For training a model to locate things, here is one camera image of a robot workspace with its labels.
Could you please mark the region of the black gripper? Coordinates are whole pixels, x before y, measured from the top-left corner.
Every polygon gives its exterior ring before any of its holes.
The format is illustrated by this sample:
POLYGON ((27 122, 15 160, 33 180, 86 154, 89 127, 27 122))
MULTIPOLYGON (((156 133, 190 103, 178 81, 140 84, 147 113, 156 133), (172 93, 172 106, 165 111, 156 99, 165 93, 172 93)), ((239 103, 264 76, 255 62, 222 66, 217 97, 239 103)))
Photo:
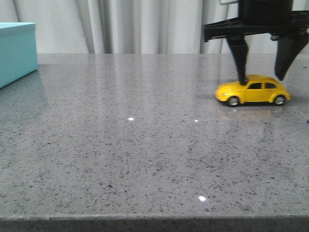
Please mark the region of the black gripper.
POLYGON ((246 85, 249 35, 271 35, 278 41, 275 75, 282 81, 294 59, 309 43, 309 12, 294 11, 292 0, 239 0, 238 16, 203 26, 204 41, 226 39, 233 55, 238 80, 246 85))

